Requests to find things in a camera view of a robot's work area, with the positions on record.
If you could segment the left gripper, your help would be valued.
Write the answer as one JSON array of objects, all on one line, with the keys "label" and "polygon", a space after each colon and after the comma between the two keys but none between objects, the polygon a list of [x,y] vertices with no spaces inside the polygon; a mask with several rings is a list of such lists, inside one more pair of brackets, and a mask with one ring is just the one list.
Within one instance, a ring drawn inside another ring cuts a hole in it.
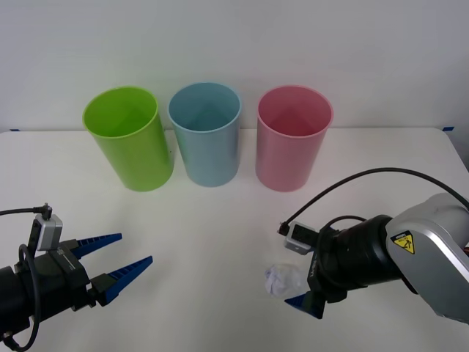
[{"label": "left gripper", "polygon": [[[121,233],[61,242],[55,250],[34,259],[39,279],[40,320],[44,321],[71,309],[104,307],[110,304],[132,281],[152,263],[152,256],[126,265],[107,274],[89,279],[79,260],[98,249],[122,240]],[[91,283],[89,292],[86,286]]]}]

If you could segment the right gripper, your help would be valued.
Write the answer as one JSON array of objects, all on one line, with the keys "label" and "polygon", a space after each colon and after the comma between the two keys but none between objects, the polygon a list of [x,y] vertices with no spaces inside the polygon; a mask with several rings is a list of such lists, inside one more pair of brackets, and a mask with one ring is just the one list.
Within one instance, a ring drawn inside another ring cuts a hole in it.
[{"label": "right gripper", "polygon": [[338,234],[339,231],[332,227],[320,230],[307,278],[309,291],[284,300],[316,319],[323,318],[326,303],[337,303],[347,297],[347,286],[339,264]]}]

